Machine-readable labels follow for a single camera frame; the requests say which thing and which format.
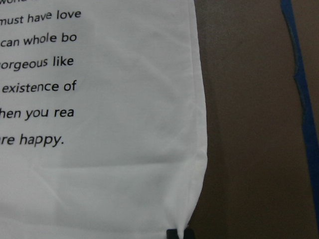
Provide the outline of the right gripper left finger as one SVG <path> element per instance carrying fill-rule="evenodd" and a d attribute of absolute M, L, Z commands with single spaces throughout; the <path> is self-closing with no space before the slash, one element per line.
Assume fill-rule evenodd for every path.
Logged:
<path fill-rule="evenodd" d="M 167 239 L 178 239 L 177 229 L 168 229 L 166 231 L 166 238 Z"/>

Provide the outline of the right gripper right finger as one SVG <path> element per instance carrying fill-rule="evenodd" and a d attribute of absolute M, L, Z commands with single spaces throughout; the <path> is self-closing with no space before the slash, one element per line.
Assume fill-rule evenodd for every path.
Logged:
<path fill-rule="evenodd" d="M 194 239 L 194 231 L 191 228 L 184 230 L 183 239 Z"/>

